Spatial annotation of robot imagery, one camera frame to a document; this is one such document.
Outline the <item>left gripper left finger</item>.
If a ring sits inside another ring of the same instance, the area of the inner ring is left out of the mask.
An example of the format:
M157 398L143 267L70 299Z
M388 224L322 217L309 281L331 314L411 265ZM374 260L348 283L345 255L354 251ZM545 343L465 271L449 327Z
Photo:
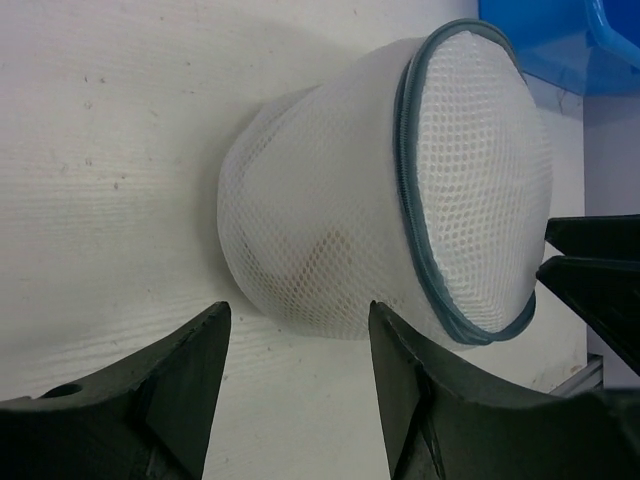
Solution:
M88 376L2 402L2 478L202 478L230 333L217 302Z

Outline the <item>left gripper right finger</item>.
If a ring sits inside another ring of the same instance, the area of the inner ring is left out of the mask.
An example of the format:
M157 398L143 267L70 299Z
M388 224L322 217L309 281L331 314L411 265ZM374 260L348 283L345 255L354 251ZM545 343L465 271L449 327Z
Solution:
M381 302L368 320L392 478L638 478L638 391L537 392L432 342Z

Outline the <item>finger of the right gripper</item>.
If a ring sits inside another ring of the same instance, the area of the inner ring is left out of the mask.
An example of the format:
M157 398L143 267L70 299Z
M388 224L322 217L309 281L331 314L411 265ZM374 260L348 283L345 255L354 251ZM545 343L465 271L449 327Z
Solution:
M545 240L565 256L638 261L638 214L551 218Z
M639 371L639 263L555 256L537 279Z

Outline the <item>white mesh laundry bag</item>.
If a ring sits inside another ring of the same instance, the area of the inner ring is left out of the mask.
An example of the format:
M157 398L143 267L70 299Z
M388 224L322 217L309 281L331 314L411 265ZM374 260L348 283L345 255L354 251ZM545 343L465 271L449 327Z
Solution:
M238 287L306 335L360 339L372 302L450 349L536 309L552 149L506 36L476 19L266 105L219 175Z

